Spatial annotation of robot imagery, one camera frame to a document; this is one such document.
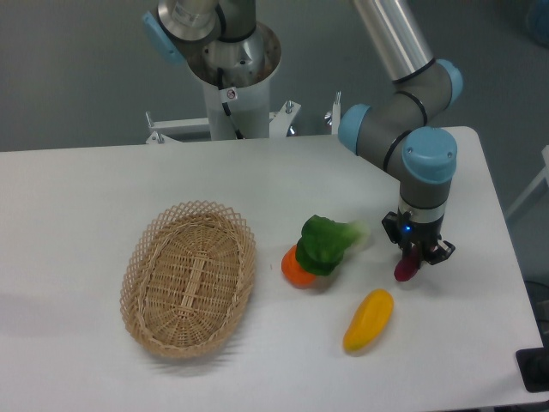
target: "white table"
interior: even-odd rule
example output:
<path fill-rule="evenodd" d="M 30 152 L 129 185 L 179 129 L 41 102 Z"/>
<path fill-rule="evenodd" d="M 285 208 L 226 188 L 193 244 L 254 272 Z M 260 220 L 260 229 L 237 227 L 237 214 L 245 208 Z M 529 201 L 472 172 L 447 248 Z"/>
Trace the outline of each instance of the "white table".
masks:
<path fill-rule="evenodd" d="M 0 409 L 416 411 L 546 400 L 515 360 L 539 347 L 479 139 L 458 141 L 443 236 L 457 250 L 398 284 L 381 225 L 398 182 L 334 136 L 0 154 Z M 218 354 L 150 356 L 124 329 L 119 291 L 142 230 L 163 210 L 215 200 L 247 218 L 256 286 Z M 284 252 L 313 214 L 365 218 L 368 249 L 330 288 L 292 288 Z M 395 298 L 361 356 L 341 339 L 374 288 Z"/>

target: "yellow pepper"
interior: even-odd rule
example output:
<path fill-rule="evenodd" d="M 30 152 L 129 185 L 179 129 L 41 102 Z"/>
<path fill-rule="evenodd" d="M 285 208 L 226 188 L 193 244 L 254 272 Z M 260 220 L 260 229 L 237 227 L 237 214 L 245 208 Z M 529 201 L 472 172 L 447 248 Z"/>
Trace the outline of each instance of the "yellow pepper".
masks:
<path fill-rule="evenodd" d="M 370 343 L 389 322 L 393 305 L 393 297 L 384 289 L 374 290 L 366 296 L 343 337 L 343 348 L 353 352 Z"/>

